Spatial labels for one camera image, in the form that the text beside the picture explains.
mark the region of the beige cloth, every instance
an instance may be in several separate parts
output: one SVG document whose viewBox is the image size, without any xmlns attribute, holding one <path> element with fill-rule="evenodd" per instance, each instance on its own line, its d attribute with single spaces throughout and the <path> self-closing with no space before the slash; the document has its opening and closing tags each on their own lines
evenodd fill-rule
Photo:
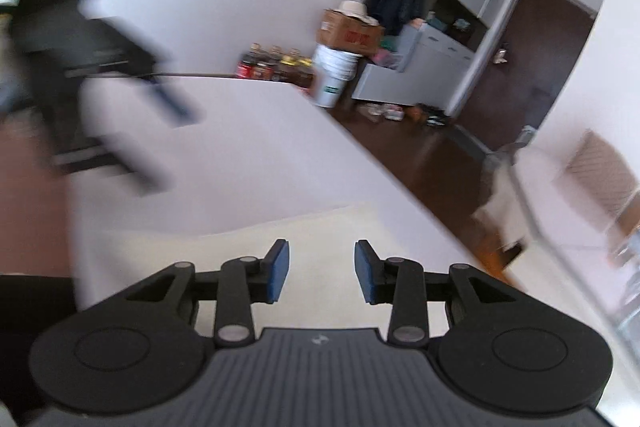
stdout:
<svg viewBox="0 0 640 427">
<path fill-rule="evenodd" d="M 381 259 L 405 256 L 370 206 L 350 206 L 283 219 L 235 232 L 180 237 L 157 233 L 113 233 L 112 266 L 134 283 L 176 261 L 191 261 L 199 271 L 220 269 L 243 255 L 263 257 L 276 239 L 289 241 L 290 267 L 280 300 L 254 304 L 256 332 L 263 327 L 377 327 L 384 337 L 391 305 L 364 301 L 353 266 L 354 244 L 367 239 Z M 444 306 L 430 304 L 431 335 L 447 329 Z M 201 304 L 196 329 L 210 335 L 214 306 Z"/>
</svg>

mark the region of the dark brown floor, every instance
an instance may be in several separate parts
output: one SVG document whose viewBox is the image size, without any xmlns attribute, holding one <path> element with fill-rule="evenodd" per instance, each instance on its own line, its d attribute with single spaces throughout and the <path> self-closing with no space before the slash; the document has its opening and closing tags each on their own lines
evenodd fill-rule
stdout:
<svg viewBox="0 0 640 427">
<path fill-rule="evenodd" d="M 66 182 L 32 142 L 0 126 L 0 273 L 67 276 Z"/>
<path fill-rule="evenodd" d="M 408 120 L 373 123 L 355 110 L 342 108 L 330 113 L 478 257 L 489 273 L 502 278 L 499 236 L 471 217 L 485 194 L 479 161 L 441 129 Z"/>
</svg>

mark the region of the white tabletop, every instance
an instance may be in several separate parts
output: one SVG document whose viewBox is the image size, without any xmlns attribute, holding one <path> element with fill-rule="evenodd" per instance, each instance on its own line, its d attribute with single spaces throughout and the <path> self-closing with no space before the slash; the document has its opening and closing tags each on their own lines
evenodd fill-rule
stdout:
<svg viewBox="0 0 640 427">
<path fill-rule="evenodd" d="M 425 270 L 473 263 L 443 225 L 329 115 L 287 84 L 231 78 L 175 79 L 202 119 L 171 127 L 135 83 L 92 80 L 85 121 L 118 133 L 124 152 L 170 180 L 139 196 L 106 169 L 72 177 L 74 268 L 89 305 L 127 282 L 114 267 L 107 232 L 202 235 L 366 203 Z"/>
</svg>

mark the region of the patterned pillow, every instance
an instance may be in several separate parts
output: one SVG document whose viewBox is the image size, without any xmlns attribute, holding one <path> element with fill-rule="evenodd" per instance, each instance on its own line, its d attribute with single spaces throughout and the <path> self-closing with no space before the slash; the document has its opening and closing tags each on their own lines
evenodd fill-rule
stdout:
<svg viewBox="0 0 640 427">
<path fill-rule="evenodd" d="M 566 171 L 612 217 L 617 217 L 638 189 L 624 158 L 601 136 L 588 130 Z"/>
</svg>

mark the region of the door frame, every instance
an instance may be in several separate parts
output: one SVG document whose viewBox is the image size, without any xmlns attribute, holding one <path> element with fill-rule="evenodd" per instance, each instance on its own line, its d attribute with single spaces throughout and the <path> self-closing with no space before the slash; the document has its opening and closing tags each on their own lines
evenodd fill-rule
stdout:
<svg viewBox="0 0 640 427">
<path fill-rule="evenodd" d="M 507 28 L 507 24 L 511 20 L 511 16 L 513 15 L 513 12 L 518 5 L 518 1 L 519 0 L 505 0 L 504 4 L 500 8 L 500 14 L 498 15 L 497 22 L 494 26 L 487 30 L 484 41 L 481 43 L 478 51 L 476 52 L 476 56 L 474 57 L 474 63 L 470 67 L 470 74 L 466 76 L 466 86 L 463 85 L 462 89 L 460 89 L 454 96 L 454 100 L 449 104 L 449 107 L 447 107 L 447 114 L 449 114 L 452 118 L 455 119 L 458 117 L 463 107 L 465 107 L 466 101 L 469 99 L 469 97 L 471 97 L 471 93 L 476 87 L 476 84 L 479 82 L 482 74 L 484 73 L 484 70 L 489 66 L 489 62 L 494 56 L 495 49 L 500 43 L 502 34 Z M 587 3 L 581 0 L 567 1 L 575 4 L 578 8 L 587 12 L 588 15 L 590 15 L 594 19 L 598 15 L 598 12 L 600 10 L 599 5 L 602 3 L 602 0 L 600 0 L 596 9 L 593 6 L 588 6 Z"/>
</svg>

